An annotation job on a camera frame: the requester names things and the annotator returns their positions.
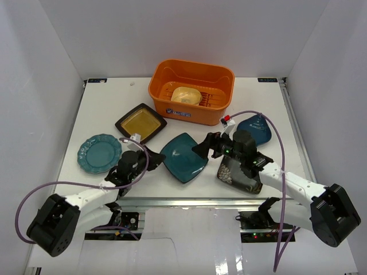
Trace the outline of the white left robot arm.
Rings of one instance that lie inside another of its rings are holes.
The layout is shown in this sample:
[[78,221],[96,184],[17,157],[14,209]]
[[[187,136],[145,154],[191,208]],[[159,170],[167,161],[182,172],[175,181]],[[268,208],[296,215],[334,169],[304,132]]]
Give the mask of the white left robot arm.
[[118,164],[93,188],[77,194],[53,194],[38,210],[26,235],[50,256],[57,257],[73,237],[96,227],[117,229],[121,210],[117,200],[147,171],[156,169],[166,157],[147,147],[122,153]]

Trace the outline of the small yellow square dish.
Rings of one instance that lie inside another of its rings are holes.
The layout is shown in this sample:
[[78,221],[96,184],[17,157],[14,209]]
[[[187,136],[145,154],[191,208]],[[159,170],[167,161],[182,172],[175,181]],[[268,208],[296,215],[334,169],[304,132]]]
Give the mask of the small yellow square dish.
[[202,94],[194,88],[178,87],[174,90],[170,100],[189,105],[199,105],[202,100]]

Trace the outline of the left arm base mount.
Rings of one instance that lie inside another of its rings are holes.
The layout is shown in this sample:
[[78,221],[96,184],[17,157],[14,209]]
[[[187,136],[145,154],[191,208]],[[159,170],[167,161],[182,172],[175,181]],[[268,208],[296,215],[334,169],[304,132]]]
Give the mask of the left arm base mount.
[[117,203],[109,203],[92,212],[107,223],[93,227],[85,234],[85,240],[94,241],[139,241],[139,213],[124,212]]

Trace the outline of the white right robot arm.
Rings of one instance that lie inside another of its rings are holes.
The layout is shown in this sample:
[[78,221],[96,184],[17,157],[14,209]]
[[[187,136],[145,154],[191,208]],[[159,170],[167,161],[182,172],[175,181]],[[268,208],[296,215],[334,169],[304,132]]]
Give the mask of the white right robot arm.
[[209,151],[213,158],[229,157],[240,164],[243,174],[258,183],[285,191],[291,200],[270,197],[252,214],[256,223],[273,228],[284,222],[313,232],[323,243],[336,248],[360,225],[358,215],[345,189],[338,185],[324,186],[285,172],[271,158],[257,150],[256,142],[245,130],[233,136],[208,133],[204,141],[192,148],[205,159]]

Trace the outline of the dark teal square plate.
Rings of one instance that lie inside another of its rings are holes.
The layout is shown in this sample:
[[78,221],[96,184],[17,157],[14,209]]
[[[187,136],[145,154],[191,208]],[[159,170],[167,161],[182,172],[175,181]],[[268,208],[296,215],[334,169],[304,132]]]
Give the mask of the dark teal square plate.
[[169,172],[185,184],[200,174],[208,163],[192,151],[197,142],[188,134],[182,133],[169,141],[160,151],[166,158],[163,161]]

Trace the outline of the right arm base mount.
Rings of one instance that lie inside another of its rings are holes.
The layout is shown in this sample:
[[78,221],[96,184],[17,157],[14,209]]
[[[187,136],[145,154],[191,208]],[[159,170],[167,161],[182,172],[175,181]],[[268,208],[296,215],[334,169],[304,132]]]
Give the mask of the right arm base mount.
[[235,217],[240,222],[242,243],[277,243],[280,226],[269,214],[270,207],[279,198],[268,198],[256,211],[241,211]]

